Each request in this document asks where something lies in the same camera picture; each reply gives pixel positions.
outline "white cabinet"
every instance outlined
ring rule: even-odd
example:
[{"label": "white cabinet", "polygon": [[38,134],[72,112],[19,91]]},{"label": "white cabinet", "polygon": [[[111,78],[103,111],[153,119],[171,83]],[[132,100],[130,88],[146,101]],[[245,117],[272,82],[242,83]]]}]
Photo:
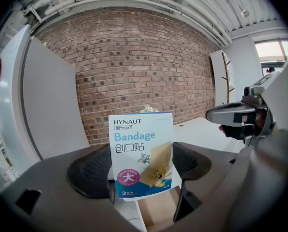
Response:
[{"label": "white cabinet", "polygon": [[222,51],[211,53],[215,79],[216,106],[235,102],[234,67],[231,60]]}]

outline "cartoon mouse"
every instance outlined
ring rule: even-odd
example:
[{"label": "cartoon mouse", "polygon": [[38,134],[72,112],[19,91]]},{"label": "cartoon mouse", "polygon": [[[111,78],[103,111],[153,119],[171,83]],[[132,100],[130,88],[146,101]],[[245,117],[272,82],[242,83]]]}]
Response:
[{"label": "cartoon mouse", "polygon": [[147,154],[143,154],[143,152],[141,153],[142,154],[142,156],[141,156],[141,158],[137,161],[137,162],[141,162],[141,163],[146,163],[146,162],[148,162],[148,164],[149,164],[149,162],[150,162],[150,155],[147,155]]},{"label": "cartoon mouse", "polygon": [[160,169],[157,169],[155,172],[154,172],[154,175],[152,176],[152,179],[155,179],[156,182],[154,184],[150,184],[149,186],[152,188],[152,187],[158,187],[158,188],[161,188],[161,187],[164,187],[165,186],[165,182],[162,182],[164,180],[164,178],[170,176],[172,173],[168,173],[166,174],[166,172],[169,170],[169,166],[167,163],[163,164],[162,168]]}]

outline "white flower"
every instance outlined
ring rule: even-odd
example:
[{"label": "white flower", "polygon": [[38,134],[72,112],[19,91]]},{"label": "white flower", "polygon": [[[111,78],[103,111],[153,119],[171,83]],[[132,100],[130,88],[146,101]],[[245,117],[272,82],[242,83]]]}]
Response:
[{"label": "white flower", "polygon": [[159,113],[159,110],[146,104],[145,108],[141,110],[140,113]]}]

